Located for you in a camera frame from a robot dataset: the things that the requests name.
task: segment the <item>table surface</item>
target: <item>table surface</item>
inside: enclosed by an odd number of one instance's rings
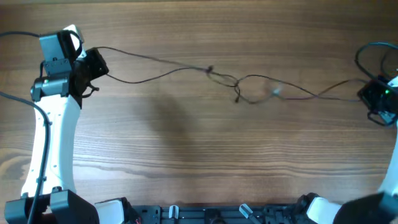
[[[343,0],[2,5],[0,32],[76,24],[87,49],[117,47],[319,92],[366,78],[354,53],[367,42],[396,39],[396,9],[393,1]],[[38,40],[4,37],[0,52],[0,90],[29,99],[42,61]],[[101,53],[109,74],[129,81],[177,68]],[[380,53],[368,54],[374,57],[366,66],[377,68]],[[377,190],[396,139],[394,128],[366,119],[362,103],[235,103],[233,89],[196,71],[138,85],[109,77],[93,84],[100,91],[84,99],[73,152],[77,192],[91,203],[116,197],[134,205],[291,203],[309,192],[343,203]],[[251,98],[272,86],[260,78],[242,82]],[[306,96],[280,87],[285,96]],[[349,83],[329,95],[356,98],[361,87]],[[4,98],[0,105],[3,211],[6,201],[19,198],[27,176],[35,121],[26,105]]]

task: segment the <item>cable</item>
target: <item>cable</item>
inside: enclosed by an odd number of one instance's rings
[[[174,73],[174,72],[177,72],[177,71],[189,70],[189,69],[194,69],[194,68],[178,68],[178,69],[172,70],[172,71],[170,71],[170,72],[167,72],[167,73],[165,73],[165,74],[163,74],[163,75],[159,75],[159,76],[156,76],[156,77],[153,77],[153,78],[148,78],[148,79],[146,79],[146,80],[138,81],[138,82],[124,81],[124,80],[118,79],[118,78],[116,78],[116,77],[113,77],[113,76],[110,75],[110,74],[106,74],[106,75],[109,76],[109,77],[111,77],[111,78],[113,78],[113,79],[115,79],[115,80],[117,80],[117,81],[119,81],[119,82],[123,82],[123,83],[127,83],[127,84],[140,84],[140,83],[149,82],[149,81],[152,81],[152,80],[155,80],[155,79],[158,79],[158,78],[162,78],[162,77],[164,77],[164,76],[166,76],[166,75],[170,75],[171,73]]]
[[[393,50],[393,49],[390,49],[390,50],[388,50],[388,51],[384,54],[383,58],[381,59],[381,63],[380,63],[380,71],[381,71],[381,73],[382,73],[383,75],[385,75],[386,77],[388,77],[388,78],[394,78],[394,77],[391,76],[388,72],[386,72],[386,69],[384,68],[384,64],[385,64],[385,62],[386,62],[386,59],[387,59],[387,57],[391,54],[392,50]]]
[[[3,93],[0,91],[0,96],[3,96],[7,99],[10,100],[16,100],[21,103],[25,103],[26,105],[33,106],[43,117],[44,121],[44,129],[45,129],[45,136],[44,136],[44,150],[43,150],[43,155],[42,155],[42,162],[40,165],[40,172],[39,172],[39,177],[37,178],[37,188],[36,188],[36,193],[33,198],[33,203],[30,208],[30,213],[29,213],[29,218],[28,218],[28,224],[32,224],[34,221],[34,213],[36,211],[36,206],[37,206],[37,200],[38,200],[38,195],[40,195],[40,192],[42,191],[42,186],[43,182],[45,180],[45,165],[47,163],[47,155],[49,153],[49,141],[50,141],[50,122],[49,122],[49,117],[45,114],[44,110],[34,104],[33,102],[27,101],[22,98],[18,98],[16,96],[9,95],[7,93]]]
[[[135,56],[135,57],[140,57],[140,58],[144,58],[144,59],[149,59],[149,60],[153,60],[153,61],[156,61],[156,62],[161,62],[161,63],[168,63],[168,64],[172,64],[172,65],[184,66],[183,68],[177,68],[177,69],[172,70],[172,71],[170,71],[170,72],[167,72],[167,73],[165,73],[165,74],[163,74],[163,75],[159,75],[159,76],[156,76],[156,77],[153,77],[153,78],[148,78],[148,79],[146,79],[146,80],[138,81],[138,82],[129,82],[129,81],[125,81],[125,80],[122,80],[122,79],[119,79],[119,78],[116,78],[116,77],[114,77],[114,76],[112,76],[112,75],[107,74],[107,76],[109,76],[109,77],[111,77],[111,78],[113,78],[113,79],[115,79],[115,80],[117,80],[117,81],[119,81],[119,82],[123,82],[123,83],[127,83],[127,84],[139,84],[139,83],[145,83],[145,82],[148,82],[148,81],[151,81],[151,80],[155,80],[155,79],[164,77],[164,76],[166,76],[166,75],[170,75],[170,74],[172,74],[172,73],[174,73],[174,72],[181,71],[181,70],[189,70],[189,69],[191,69],[191,70],[197,70],[197,71],[200,71],[200,72],[205,72],[205,73],[206,73],[206,76],[207,76],[211,81],[213,81],[213,82],[215,82],[215,83],[217,83],[217,84],[223,85],[223,86],[225,86],[225,87],[234,88],[234,91],[235,91],[235,93],[237,94],[237,97],[236,97],[236,99],[235,99],[235,102],[239,102],[239,99],[242,99],[242,100],[244,100],[245,102],[250,103],[250,104],[260,103],[260,102],[262,102],[262,101],[264,101],[264,100],[267,100],[269,97],[266,97],[266,98],[264,98],[264,99],[257,100],[257,101],[251,101],[251,100],[247,99],[246,97],[244,97],[244,96],[241,94],[241,89],[240,89],[239,84],[240,84],[243,80],[245,80],[245,79],[247,79],[247,78],[249,78],[249,77],[261,77],[261,78],[266,78],[266,79],[271,80],[271,81],[273,81],[273,82],[277,82],[277,83],[281,83],[281,84],[285,84],[285,85],[292,86],[292,87],[294,87],[294,88],[297,88],[297,89],[299,89],[299,90],[301,90],[301,91],[304,91],[304,92],[308,93],[309,95],[311,95],[311,96],[303,97],[303,98],[291,98],[291,97],[290,97],[290,98],[285,98],[285,97],[283,97],[283,96],[276,95],[275,93],[272,94],[272,95],[274,95],[274,96],[278,96],[279,98],[282,98],[283,100],[311,100],[311,99],[314,99],[314,98],[319,98],[319,99],[323,99],[323,100],[343,100],[343,101],[349,101],[349,102],[358,102],[358,101],[360,101],[360,100],[349,100],[349,99],[342,99],[342,98],[337,98],[337,97],[326,97],[326,96],[322,96],[322,95],[324,95],[326,92],[330,91],[331,89],[336,88],[336,87],[338,87],[338,86],[340,86],[340,85],[342,85],[342,84],[348,83],[348,82],[356,81],[356,82],[367,83],[367,81],[365,81],[365,80],[360,80],[360,79],[345,80],[345,81],[339,82],[339,83],[337,83],[337,84],[334,84],[334,85],[332,85],[332,86],[326,88],[325,90],[321,91],[319,94],[314,94],[314,93],[312,93],[311,91],[308,91],[308,90],[306,90],[306,89],[304,89],[304,88],[302,88],[302,87],[300,87],[300,86],[298,86],[298,85],[295,85],[295,84],[293,84],[293,83],[285,82],[285,81],[283,81],[283,80],[278,80],[278,79],[276,79],[276,78],[271,78],[271,77],[268,77],[268,76],[265,76],[265,75],[246,75],[245,77],[242,77],[242,78],[240,78],[240,79],[237,79],[236,77],[234,77],[234,76],[232,76],[232,75],[220,74],[220,73],[218,73],[218,72],[213,71],[213,69],[214,69],[213,66],[209,66],[208,68],[201,68],[201,67],[197,67],[197,66],[194,66],[194,65],[187,65],[187,64],[184,64],[184,63],[180,63],[180,62],[174,62],[174,61],[171,61],[171,60],[164,60],[164,59],[160,59],[160,58],[156,58],[156,57],[151,57],[151,56],[146,56],[146,55],[140,55],[140,54],[134,54],[134,53],[126,52],[126,51],[123,51],[123,50],[115,49],[115,48],[113,48],[113,47],[93,47],[93,48],[94,48],[94,49],[108,49],[108,50],[114,50],[114,51],[120,52],[120,53],[122,53],[122,54],[130,55],[130,56]],[[223,79],[225,79],[225,80],[229,80],[229,82],[230,82],[231,84],[223,83],[223,82],[221,82],[221,81],[215,79],[214,77],[220,77],[220,78],[223,78]]]
[[[39,34],[35,34],[35,33],[31,33],[31,32],[24,32],[24,31],[9,31],[9,32],[0,33],[0,37],[4,37],[7,35],[29,35],[32,37],[40,37]]]
[[[23,31],[10,31],[10,32],[3,32],[0,33],[0,37],[4,37],[7,35],[29,35],[32,37],[36,37],[39,38],[40,35],[39,34],[34,34],[31,32],[23,32]],[[42,69],[43,69],[43,62],[40,64],[40,77],[42,76]],[[39,177],[37,178],[37,188],[36,188],[36,192],[33,198],[33,202],[32,202],[32,206],[30,207],[30,211],[29,211],[29,217],[28,217],[28,224],[32,224],[34,221],[34,215],[35,215],[35,211],[36,211],[36,206],[37,206],[37,200],[39,198],[40,192],[42,191],[42,186],[45,180],[44,177],[44,173],[45,173],[45,165],[47,163],[47,155],[49,153],[49,141],[50,141],[50,122],[49,122],[49,118],[47,117],[47,115],[45,114],[44,110],[42,108],[40,108],[39,106],[37,106],[36,104],[34,104],[33,102],[27,101],[25,99],[22,98],[18,98],[16,96],[12,96],[12,95],[8,95],[7,93],[3,93],[0,91],[0,96],[3,96],[7,99],[10,100],[16,100],[19,101],[21,103],[25,103],[29,106],[33,106],[35,109],[37,109],[37,111],[43,116],[43,121],[44,121],[44,128],[45,128],[45,137],[44,137],[44,150],[43,150],[43,156],[42,156],[42,162],[40,165],[40,171],[39,171]]]

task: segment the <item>white plastic part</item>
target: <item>white plastic part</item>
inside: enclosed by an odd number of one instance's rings
[[[74,31],[79,36],[81,42],[84,43],[85,40],[83,38],[83,35],[81,34],[80,30],[74,24],[72,24],[68,27],[65,27],[64,30]],[[72,38],[72,42],[73,42],[73,45],[75,46],[75,50],[77,50],[80,45],[79,40],[74,35],[71,35],[70,37]],[[79,55],[78,58],[84,58],[86,56],[87,56],[86,50],[85,50],[84,46],[81,46],[81,54]]]
[[[50,125],[49,154],[45,169],[47,179],[40,194],[50,194],[53,187],[61,187],[62,190],[71,190],[76,193],[72,162],[73,142],[80,107],[73,97],[61,97],[60,95],[42,97],[35,104],[47,113],[50,122],[52,122]],[[36,179],[39,177],[45,139],[43,117],[36,109],[35,115],[36,131],[32,162],[21,192],[21,196],[27,192],[29,197],[35,195],[37,188]]]
[[[386,177],[380,185],[379,192],[385,192],[389,195],[398,194],[398,133],[396,146],[392,152],[390,165],[388,167]]]
[[[120,224],[124,223],[123,205],[119,200],[96,203],[99,224]]]
[[[180,208],[178,206],[176,206],[176,205],[170,206],[170,208],[169,208],[169,218],[178,219],[179,213],[180,213]]]
[[[331,203],[325,198],[317,197],[310,204],[307,216],[318,224],[333,224],[341,205]]]
[[[391,87],[397,87],[398,86],[398,76],[393,78],[392,80],[390,80],[388,85]]]

